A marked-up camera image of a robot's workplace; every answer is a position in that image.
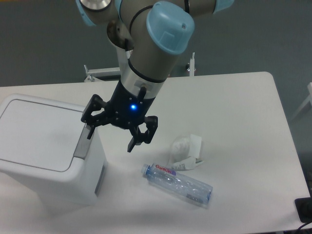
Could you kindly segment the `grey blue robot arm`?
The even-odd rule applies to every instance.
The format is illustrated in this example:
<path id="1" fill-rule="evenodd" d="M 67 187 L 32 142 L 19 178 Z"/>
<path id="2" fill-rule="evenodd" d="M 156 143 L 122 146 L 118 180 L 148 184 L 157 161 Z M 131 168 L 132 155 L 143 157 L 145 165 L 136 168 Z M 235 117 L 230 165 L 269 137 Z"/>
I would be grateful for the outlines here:
<path id="1" fill-rule="evenodd" d="M 150 143 L 158 118 L 147 112 L 194 32 L 194 17 L 214 14 L 231 0 L 78 0 L 87 25 L 107 23 L 107 35 L 117 48 L 131 54 L 120 62 L 121 77 L 109 101 L 93 95 L 81 121 L 84 136 L 111 124 L 128 129 L 136 145 Z"/>

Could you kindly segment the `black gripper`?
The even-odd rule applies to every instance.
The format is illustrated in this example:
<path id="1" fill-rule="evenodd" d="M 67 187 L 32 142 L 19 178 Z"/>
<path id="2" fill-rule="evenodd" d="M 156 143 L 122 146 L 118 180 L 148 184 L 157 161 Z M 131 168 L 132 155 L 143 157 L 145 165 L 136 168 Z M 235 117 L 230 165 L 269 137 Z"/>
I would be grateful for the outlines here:
<path id="1" fill-rule="evenodd" d="M 151 143 L 158 128 L 157 116 L 146 116 L 154 98 L 137 97 L 126 90 L 121 81 L 113 92 L 109 102 L 97 95 L 92 95 L 86 105 L 81 121 L 89 130 L 87 139 L 91 139 L 98 126 L 112 124 L 122 129 L 129 129 L 132 139 L 127 152 L 131 152 L 136 145 Z M 146 131 L 141 132 L 139 126 L 145 123 Z"/>

